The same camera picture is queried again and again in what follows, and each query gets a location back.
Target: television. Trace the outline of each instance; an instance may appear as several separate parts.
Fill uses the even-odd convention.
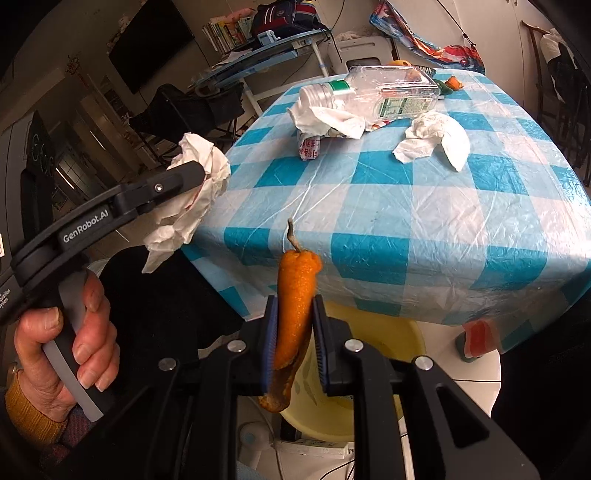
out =
[[[132,93],[174,57],[193,33],[172,0],[148,0],[109,54]]]

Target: orange object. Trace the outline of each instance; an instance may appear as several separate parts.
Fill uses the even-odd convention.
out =
[[[291,218],[287,224],[287,239],[295,250],[285,252],[279,263],[279,325],[275,361],[269,391],[259,397],[261,407],[272,413],[279,413],[290,406],[291,386],[304,361],[312,335],[310,309],[316,294],[316,274],[322,270],[320,257],[302,249],[296,240]]]
[[[279,325],[275,370],[292,363],[302,346],[311,321],[310,308],[316,294],[316,274],[322,270],[320,257],[314,252],[303,250],[296,240],[291,219],[288,220],[288,225],[287,239],[295,250],[285,252],[279,263]]]
[[[464,88],[464,84],[460,82],[455,76],[451,76],[447,79],[445,84],[451,88],[454,92]]]
[[[25,397],[18,382],[18,373],[4,397],[8,418],[18,433],[41,450],[61,437],[67,421],[58,423],[38,411]]]
[[[395,65],[397,67],[412,67],[413,65],[408,60],[394,60],[388,63],[388,65]]]

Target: human hand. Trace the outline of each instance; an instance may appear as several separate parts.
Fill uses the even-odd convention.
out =
[[[84,322],[74,340],[74,359],[80,365],[78,381],[83,387],[96,385],[104,391],[119,371],[117,330],[109,321],[111,305],[97,276],[88,272],[82,291],[86,307]],[[76,400],[66,388],[41,346],[61,332],[64,319],[57,308],[27,310],[22,314],[14,336],[14,346],[23,370],[18,373],[22,393],[41,413],[63,422]]]

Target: yellow sleeve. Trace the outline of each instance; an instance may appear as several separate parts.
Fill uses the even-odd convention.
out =
[[[18,375],[4,399],[8,417],[18,433],[38,449],[58,441],[66,428],[67,420],[61,423],[53,421],[28,401],[18,384]]]

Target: door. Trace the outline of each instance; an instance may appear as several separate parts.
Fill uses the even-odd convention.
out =
[[[460,25],[476,43],[486,67],[486,76],[523,106],[522,40],[514,2],[455,0]]]

